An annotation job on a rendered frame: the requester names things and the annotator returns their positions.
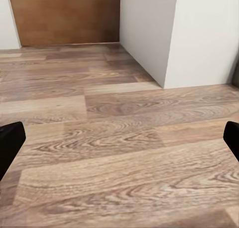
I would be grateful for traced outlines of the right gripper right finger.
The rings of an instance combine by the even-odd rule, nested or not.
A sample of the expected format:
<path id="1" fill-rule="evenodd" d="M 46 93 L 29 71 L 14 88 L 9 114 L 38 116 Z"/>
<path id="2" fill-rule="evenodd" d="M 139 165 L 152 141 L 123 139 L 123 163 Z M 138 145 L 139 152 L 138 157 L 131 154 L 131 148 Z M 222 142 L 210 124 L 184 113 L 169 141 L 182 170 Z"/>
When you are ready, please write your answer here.
<path id="1" fill-rule="evenodd" d="M 227 122 L 223 139 L 239 161 L 239 123 Z"/>

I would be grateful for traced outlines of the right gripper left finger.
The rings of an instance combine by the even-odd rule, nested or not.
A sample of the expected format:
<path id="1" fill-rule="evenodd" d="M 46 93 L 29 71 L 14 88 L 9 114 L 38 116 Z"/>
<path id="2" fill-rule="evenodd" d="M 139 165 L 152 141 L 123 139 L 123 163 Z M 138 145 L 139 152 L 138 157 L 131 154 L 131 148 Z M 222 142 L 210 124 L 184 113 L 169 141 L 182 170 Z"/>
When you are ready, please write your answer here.
<path id="1" fill-rule="evenodd" d="M 26 140 L 21 121 L 0 127 L 0 181 Z"/>

